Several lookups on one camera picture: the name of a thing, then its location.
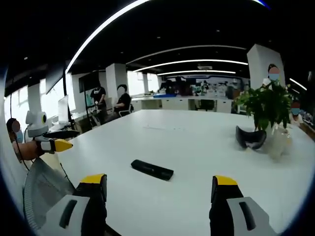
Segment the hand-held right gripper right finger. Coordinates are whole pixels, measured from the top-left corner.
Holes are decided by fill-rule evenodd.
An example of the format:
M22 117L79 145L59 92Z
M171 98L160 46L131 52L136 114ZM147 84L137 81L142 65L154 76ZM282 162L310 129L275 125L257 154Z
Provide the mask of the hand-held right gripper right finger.
M277 235L269 215L230 177L213 176L209 220L212 236Z

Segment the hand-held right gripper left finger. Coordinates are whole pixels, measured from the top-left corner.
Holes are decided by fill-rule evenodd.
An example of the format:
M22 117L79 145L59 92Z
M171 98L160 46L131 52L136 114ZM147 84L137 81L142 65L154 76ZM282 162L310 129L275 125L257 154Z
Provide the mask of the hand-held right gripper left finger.
M83 178L46 214L40 236L103 236L106 229L107 175Z

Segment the person's left hand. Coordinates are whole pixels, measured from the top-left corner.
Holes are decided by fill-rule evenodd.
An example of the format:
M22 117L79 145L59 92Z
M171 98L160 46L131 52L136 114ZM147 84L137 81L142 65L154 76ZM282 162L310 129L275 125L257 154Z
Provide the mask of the person's left hand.
M20 163L22 160L33 160L43 154L42 149L37 146L36 141L27 143L13 142L12 147Z

